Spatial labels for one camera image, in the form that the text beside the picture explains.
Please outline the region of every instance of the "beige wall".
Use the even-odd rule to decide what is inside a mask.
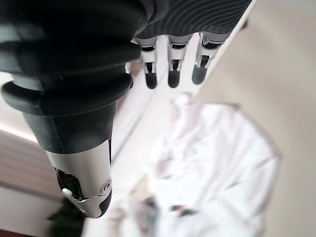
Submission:
[[[316,2],[293,3],[259,1],[198,97],[240,104],[282,155],[265,237],[316,236]]]

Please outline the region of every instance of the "silver metal part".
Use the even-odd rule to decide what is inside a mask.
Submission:
[[[167,35],[169,40],[173,43],[185,43],[187,44],[189,40],[191,39],[193,34],[186,35],[186,36],[171,36]]]
[[[70,190],[63,189],[62,191],[63,194],[86,216],[91,218],[98,218],[102,215],[100,204],[108,197],[108,195],[95,196],[93,198],[88,198],[84,200],[76,200],[73,198],[73,194]]]
[[[228,37],[231,35],[232,32],[226,33],[226,34],[216,34],[212,32],[202,32],[209,41],[214,43],[221,43],[228,39]]]
[[[72,192],[66,188],[62,190],[63,193],[87,216],[99,217],[100,204],[109,196],[112,189],[109,141],[80,153],[46,152],[53,167],[79,180],[84,199],[74,199]]]
[[[205,68],[208,68],[210,62],[212,61],[212,59],[215,57],[218,48],[215,49],[207,49],[203,46],[203,43],[205,44],[206,41],[209,41],[207,38],[204,38],[203,33],[200,33],[200,41],[197,47],[197,57],[196,57],[196,67],[200,68],[201,67],[201,62],[202,62],[202,57],[203,56],[209,56],[208,62],[205,65]]]
[[[142,61],[143,61],[143,67],[145,70],[145,73],[148,74],[148,68],[146,63],[152,64],[152,71],[151,73],[156,73],[156,59],[157,59],[157,50],[156,50],[156,42],[157,37],[152,37],[149,39],[137,39],[134,38],[134,40],[142,47]]]
[[[176,36],[168,36],[168,62],[169,62],[169,70],[173,71],[173,60],[179,60],[179,64],[177,67],[177,71],[181,70],[182,62],[184,60],[184,56],[187,50],[187,44],[191,39],[192,35],[176,37]],[[174,45],[184,46],[183,48],[174,48]]]
[[[138,39],[138,38],[134,38],[134,40],[136,41],[136,43],[141,46],[141,47],[146,47],[146,46],[151,46],[153,44],[156,44],[158,37],[152,37],[149,39]]]

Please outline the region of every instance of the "white cloth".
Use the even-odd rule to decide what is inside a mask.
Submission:
[[[178,118],[156,143],[150,188],[160,208],[158,237],[257,237],[278,159],[238,108],[174,101]],[[171,206],[197,211],[178,217]]]

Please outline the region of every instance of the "white wall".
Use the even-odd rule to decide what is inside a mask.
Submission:
[[[0,187],[0,229],[45,237],[47,218],[60,207],[57,201]]]
[[[259,1],[198,98],[240,104],[281,152],[265,237],[316,236],[316,1],[291,2]]]

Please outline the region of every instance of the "black robotic palm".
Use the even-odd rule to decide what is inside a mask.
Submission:
[[[22,111],[55,167],[63,193],[87,216],[107,210],[116,100],[130,88],[126,62],[143,54],[155,78],[157,36],[169,37],[169,85],[192,33],[200,32],[193,82],[203,81],[217,48],[251,0],[1,0],[2,87]],[[130,41],[135,38],[139,46]]]

